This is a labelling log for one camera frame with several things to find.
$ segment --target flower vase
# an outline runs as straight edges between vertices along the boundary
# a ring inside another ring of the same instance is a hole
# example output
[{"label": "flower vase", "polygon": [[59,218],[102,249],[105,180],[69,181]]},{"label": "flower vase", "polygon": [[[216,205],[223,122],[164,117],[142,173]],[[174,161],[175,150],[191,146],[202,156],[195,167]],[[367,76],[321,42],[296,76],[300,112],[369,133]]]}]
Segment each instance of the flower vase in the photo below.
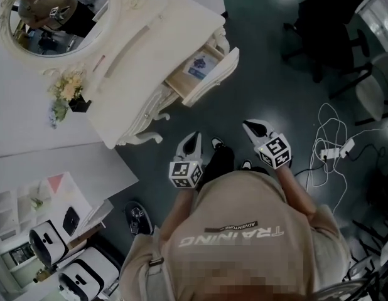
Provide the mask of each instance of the flower vase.
[{"label": "flower vase", "polygon": [[71,102],[68,103],[68,106],[70,106],[72,112],[86,113],[90,104],[91,101],[86,102],[80,95],[78,98],[71,100]]}]

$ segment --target mirror frame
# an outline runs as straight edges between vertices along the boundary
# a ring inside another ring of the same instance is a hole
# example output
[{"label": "mirror frame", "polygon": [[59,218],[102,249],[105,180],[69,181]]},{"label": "mirror frame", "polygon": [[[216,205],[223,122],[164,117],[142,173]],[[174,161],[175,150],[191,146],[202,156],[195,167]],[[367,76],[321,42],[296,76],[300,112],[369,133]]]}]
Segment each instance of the mirror frame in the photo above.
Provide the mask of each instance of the mirror frame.
[{"label": "mirror frame", "polygon": [[71,65],[76,65],[87,59],[92,53],[103,47],[108,41],[108,37],[112,34],[113,29],[117,26],[121,15],[123,4],[127,4],[126,0],[109,0],[107,10],[108,20],[96,39],[89,45],[78,51],[71,51],[62,55],[56,56],[38,56],[21,47],[14,40],[10,28],[11,7],[16,0],[2,0],[0,13],[0,35],[6,49],[18,60],[26,65],[39,70],[42,74],[50,73],[53,70],[62,70],[61,68],[69,68]]}]

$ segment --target white cable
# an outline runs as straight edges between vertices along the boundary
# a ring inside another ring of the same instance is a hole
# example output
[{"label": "white cable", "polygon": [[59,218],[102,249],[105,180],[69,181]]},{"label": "white cable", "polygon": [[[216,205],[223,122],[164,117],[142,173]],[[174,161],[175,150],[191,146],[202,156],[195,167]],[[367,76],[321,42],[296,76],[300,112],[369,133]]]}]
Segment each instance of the white cable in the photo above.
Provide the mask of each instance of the white cable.
[{"label": "white cable", "polygon": [[[334,111],[336,118],[331,117],[331,118],[329,118],[326,122],[322,123],[322,122],[321,122],[321,119],[320,119],[320,114],[321,114],[321,110],[322,110],[322,108],[323,108],[324,106],[330,107],[330,108]],[[324,186],[324,185],[328,182],[329,174],[335,172],[336,174],[341,175],[341,176],[343,177],[343,180],[345,181],[345,190],[344,190],[343,194],[340,196],[339,201],[337,202],[337,204],[336,204],[335,207],[333,208],[333,214],[335,214],[335,210],[338,208],[338,206],[339,206],[340,202],[342,201],[343,197],[345,196],[345,193],[346,193],[347,188],[348,188],[348,185],[347,185],[347,181],[346,181],[345,175],[342,174],[341,172],[338,172],[338,171],[337,171],[337,165],[338,165],[339,160],[340,160],[341,157],[339,156],[339,157],[335,157],[335,158],[333,159],[333,168],[332,168],[331,171],[329,171],[329,170],[328,170],[328,164],[326,163],[326,161],[323,161],[323,160],[319,157],[319,155],[318,155],[318,153],[317,153],[317,145],[318,145],[319,143],[323,143],[324,148],[325,148],[326,150],[330,149],[330,145],[334,145],[334,148],[339,148],[339,151],[340,151],[340,150],[343,148],[343,146],[345,146],[345,144],[347,143],[347,141],[348,141],[349,139],[352,139],[352,138],[354,138],[354,137],[356,137],[356,136],[359,136],[359,135],[363,134],[364,132],[373,132],[373,131],[376,131],[376,130],[384,130],[384,129],[387,129],[388,127],[384,127],[384,128],[382,128],[382,129],[368,129],[368,130],[363,130],[362,132],[360,132],[360,133],[358,133],[358,134],[356,134],[356,135],[354,135],[354,136],[351,136],[351,137],[348,139],[348,138],[347,138],[347,126],[346,126],[346,124],[345,124],[344,122],[342,122],[342,121],[339,119],[339,116],[338,116],[337,111],[336,111],[329,103],[323,103],[322,106],[320,107],[320,110],[318,111],[318,121],[319,121],[319,123],[320,123],[320,126],[318,127],[318,129],[317,129],[317,131],[316,131],[314,144],[313,144],[313,147],[312,147],[312,150],[311,150],[310,170],[308,171],[308,175],[307,175],[306,190],[308,191],[308,186],[309,186],[309,180],[310,180],[310,178],[311,178],[311,186],[313,186],[313,187],[322,187],[322,186]],[[326,135],[325,128],[324,128],[324,127],[325,127],[328,123],[330,123],[331,121],[336,121],[336,122],[338,122],[338,129],[337,129],[337,132],[336,132],[336,134],[335,134],[335,141],[334,141],[334,142],[331,142],[331,141],[328,140],[328,136]],[[339,131],[340,131],[341,125],[343,125],[344,128],[345,128],[345,142],[343,143],[343,145],[341,145],[341,144],[338,143],[338,135],[339,135]],[[324,134],[324,137],[325,137],[325,138],[322,138],[322,137],[319,137],[319,136],[318,136],[318,134],[320,133],[321,130],[323,131],[323,134]],[[312,171],[313,165],[314,165],[314,161],[315,161],[315,157],[317,157],[317,159],[318,159],[319,161],[321,161],[322,163],[324,163],[323,170],[324,170],[324,172],[325,172],[325,174],[326,174],[326,179],[325,179],[325,181],[324,181],[323,183],[321,183],[321,184],[318,184],[318,185],[316,185],[316,184],[314,183],[313,171]]]}]

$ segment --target carved table leg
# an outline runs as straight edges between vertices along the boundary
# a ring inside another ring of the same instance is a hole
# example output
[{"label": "carved table leg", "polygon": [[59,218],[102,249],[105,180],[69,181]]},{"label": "carved table leg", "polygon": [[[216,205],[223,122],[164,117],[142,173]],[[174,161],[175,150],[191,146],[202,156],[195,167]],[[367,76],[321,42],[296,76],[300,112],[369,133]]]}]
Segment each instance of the carved table leg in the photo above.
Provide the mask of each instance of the carved table leg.
[{"label": "carved table leg", "polygon": [[139,145],[151,139],[154,139],[158,144],[163,140],[162,136],[160,136],[158,133],[148,132],[131,136],[126,140],[126,142],[132,145]]},{"label": "carved table leg", "polygon": [[215,37],[215,40],[217,42],[217,46],[223,51],[223,54],[227,56],[230,52],[230,44],[226,39],[226,31],[224,27],[218,28],[214,33],[213,36]]},{"label": "carved table leg", "polygon": [[161,120],[161,119],[166,119],[166,120],[169,120],[170,119],[170,115],[169,114],[157,114],[155,117],[154,117],[154,120]]}]

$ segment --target cable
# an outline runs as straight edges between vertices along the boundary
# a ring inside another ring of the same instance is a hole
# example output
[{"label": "cable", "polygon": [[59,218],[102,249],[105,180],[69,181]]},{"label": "cable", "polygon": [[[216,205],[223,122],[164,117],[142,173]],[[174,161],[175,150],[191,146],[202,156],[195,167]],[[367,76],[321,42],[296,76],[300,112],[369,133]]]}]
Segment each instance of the cable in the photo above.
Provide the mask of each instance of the cable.
[{"label": "cable", "polygon": [[350,154],[348,152],[346,152],[346,155],[347,157],[352,161],[352,162],[355,162],[357,161],[360,156],[364,153],[364,151],[369,148],[369,147],[372,147],[374,148],[375,152],[377,153],[377,161],[375,163],[375,168],[378,168],[378,162],[380,160],[380,158],[383,158],[385,157],[385,155],[387,154],[387,149],[385,147],[381,147],[379,150],[376,148],[376,146],[374,144],[367,144],[366,146],[364,146],[364,148],[362,149],[362,151],[360,152],[360,154],[356,157],[356,158],[352,158],[352,156],[350,156]]},{"label": "cable", "polygon": [[[323,107],[325,107],[325,106],[328,106],[328,107],[330,107],[333,110],[333,112],[335,113],[335,117],[331,117],[326,122],[322,122],[321,118],[320,118],[320,115],[321,115],[321,111],[322,111]],[[335,173],[335,174],[338,174],[339,176],[342,176],[343,181],[345,182],[345,190],[344,190],[343,194],[340,196],[340,199],[339,199],[338,203],[333,208],[333,214],[335,214],[335,210],[338,208],[339,204],[341,203],[343,197],[345,196],[345,194],[347,192],[347,188],[348,188],[347,180],[346,180],[346,177],[345,177],[344,174],[342,174],[341,172],[337,171],[337,166],[338,166],[338,163],[340,162],[341,157],[339,156],[339,157],[334,158],[333,159],[333,164],[332,164],[332,170],[328,170],[327,162],[325,160],[321,159],[319,154],[317,153],[318,145],[323,143],[324,149],[326,149],[326,150],[331,149],[331,148],[333,148],[333,149],[339,148],[339,151],[341,151],[343,149],[343,146],[347,143],[347,141],[349,139],[357,137],[357,136],[363,134],[364,132],[373,132],[373,131],[376,131],[376,130],[384,130],[384,129],[387,129],[388,127],[384,127],[382,129],[363,130],[360,133],[355,134],[354,136],[351,136],[348,139],[346,124],[339,119],[337,111],[329,103],[324,103],[320,107],[320,109],[318,111],[318,122],[320,123],[320,126],[318,127],[318,129],[316,131],[314,144],[313,144],[313,146],[311,148],[310,167],[308,169],[305,169],[305,170],[297,173],[295,176],[297,176],[297,175],[299,175],[299,174],[301,174],[303,172],[308,171],[307,180],[306,180],[306,190],[307,191],[308,191],[308,188],[310,186],[310,183],[311,183],[312,187],[322,187],[322,186],[324,186],[328,182],[330,174]],[[328,136],[327,136],[326,130],[325,130],[325,126],[327,124],[329,124],[330,122],[337,122],[338,123],[338,128],[337,128],[337,132],[335,134],[335,140],[334,141],[328,140]],[[344,139],[344,142],[342,143],[343,145],[340,144],[339,141],[338,141],[340,129],[341,129],[342,126],[344,127],[344,132],[345,132],[345,139]],[[370,146],[374,146],[374,145],[373,144],[366,145],[365,148],[361,151],[361,153],[356,157],[355,161],[357,159],[359,159],[359,157],[362,155],[363,151],[367,147],[370,147]],[[376,162],[376,167],[377,167],[379,159],[382,158],[385,155],[385,147],[382,147],[380,150],[377,150],[375,148],[375,146],[374,146],[374,149],[377,151],[377,155],[378,155],[377,162]],[[315,158],[317,158],[319,161],[321,161],[323,163],[323,165],[322,166],[318,166],[318,167],[314,167],[314,163],[316,161]],[[321,184],[315,184],[314,177],[313,177],[313,171],[317,171],[317,170],[319,170],[321,168],[323,168],[323,170],[325,172],[326,179]]]},{"label": "cable", "polygon": [[298,173],[296,173],[294,176],[298,176],[300,175],[301,173],[304,173],[304,172],[308,172],[308,171],[316,171],[317,169],[321,169],[322,167],[325,166],[326,163],[322,164],[320,167],[317,167],[317,168],[313,168],[313,169],[303,169],[302,171],[299,171]]}]

